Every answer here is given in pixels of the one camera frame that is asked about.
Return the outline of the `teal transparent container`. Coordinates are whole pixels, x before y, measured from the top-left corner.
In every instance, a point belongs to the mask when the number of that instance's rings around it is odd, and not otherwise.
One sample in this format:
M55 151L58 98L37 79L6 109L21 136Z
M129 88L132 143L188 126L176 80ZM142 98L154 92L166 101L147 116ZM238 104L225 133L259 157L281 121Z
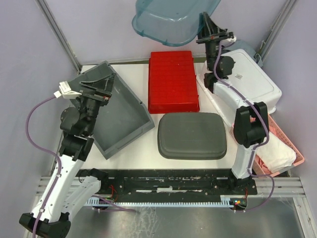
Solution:
M203 27L203 14L211 16L218 0L138 0L132 19L134 31L165 46L191 42Z

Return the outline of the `grey plastic storage bin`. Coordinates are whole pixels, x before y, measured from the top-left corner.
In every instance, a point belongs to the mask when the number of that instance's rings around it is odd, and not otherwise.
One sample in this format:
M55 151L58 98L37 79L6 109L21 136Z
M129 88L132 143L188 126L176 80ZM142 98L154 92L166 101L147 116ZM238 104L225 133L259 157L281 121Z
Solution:
M105 159L155 127L145 104L107 61L77 75L68 84L78 92L83 90L81 81L94 81L112 74L112 97L100 108L93 134L95 145Z

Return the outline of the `large white plastic tub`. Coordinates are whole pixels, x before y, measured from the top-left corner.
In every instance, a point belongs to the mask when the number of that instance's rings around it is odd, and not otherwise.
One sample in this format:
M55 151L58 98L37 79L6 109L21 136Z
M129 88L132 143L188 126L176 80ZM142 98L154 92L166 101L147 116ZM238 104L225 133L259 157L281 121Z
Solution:
M232 74L228 76L227 82L250 102L264 102L268 113L274 113L276 104L282 96L282 91L269 76L243 49L222 53L221 55L231 57L235 61ZM213 94L205 87L204 74L208 72L207 63L205 62L197 68L196 79L224 122L231 127L235 120L235 110L227 105L221 97Z

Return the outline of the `red plastic bin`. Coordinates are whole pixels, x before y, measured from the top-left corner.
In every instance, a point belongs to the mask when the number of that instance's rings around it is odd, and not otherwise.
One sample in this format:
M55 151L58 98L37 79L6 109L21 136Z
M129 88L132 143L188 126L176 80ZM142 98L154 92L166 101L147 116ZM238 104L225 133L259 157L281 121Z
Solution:
M166 114L199 110L192 52L152 52L148 77L149 113Z

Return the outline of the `dark grey plastic tray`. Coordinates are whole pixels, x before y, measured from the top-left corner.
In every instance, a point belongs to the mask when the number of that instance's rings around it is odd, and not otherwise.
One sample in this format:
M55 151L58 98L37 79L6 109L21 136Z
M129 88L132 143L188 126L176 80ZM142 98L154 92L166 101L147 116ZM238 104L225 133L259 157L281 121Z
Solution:
M158 151L167 159L219 160L226 155L224 122L215 113L168 113L158 124Z

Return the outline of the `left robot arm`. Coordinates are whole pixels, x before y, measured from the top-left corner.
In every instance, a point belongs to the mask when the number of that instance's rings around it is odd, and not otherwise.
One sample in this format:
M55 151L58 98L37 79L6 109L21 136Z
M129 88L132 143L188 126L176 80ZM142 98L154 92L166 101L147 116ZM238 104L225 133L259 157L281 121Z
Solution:
M47 102L59 97L75 99L79 107L69 107L60 116L63 139L57 153L29 139L34 147L53 155L56 160L53 174L39 202L30 213L22 214L19 220L34 238L66 237L71 221L86 202L95 193L108 191L108 174L91 169L83 184L69 194L72 182L94 144L92 135L99 109L108 104L115 77L116 74L111 73L97 79L85 78L79 82L80 90L77 91L64 81L59 84L59 90L46 99Z

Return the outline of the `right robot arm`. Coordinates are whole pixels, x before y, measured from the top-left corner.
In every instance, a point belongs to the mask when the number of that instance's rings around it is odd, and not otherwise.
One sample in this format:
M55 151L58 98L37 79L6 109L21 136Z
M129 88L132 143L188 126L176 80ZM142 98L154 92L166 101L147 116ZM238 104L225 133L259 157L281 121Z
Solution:
M244 180L252 177L256 149L269 142L267 106L264 102L251 102L229 83L235 61L223 56L222 50L232 45L233 32L219 28L207 12L200 13L197 44L204 44L207 72L203 83L214 95L220 97L235 112L233 134L238 143L236 159L231 168L227 188L238 194L245 189Z

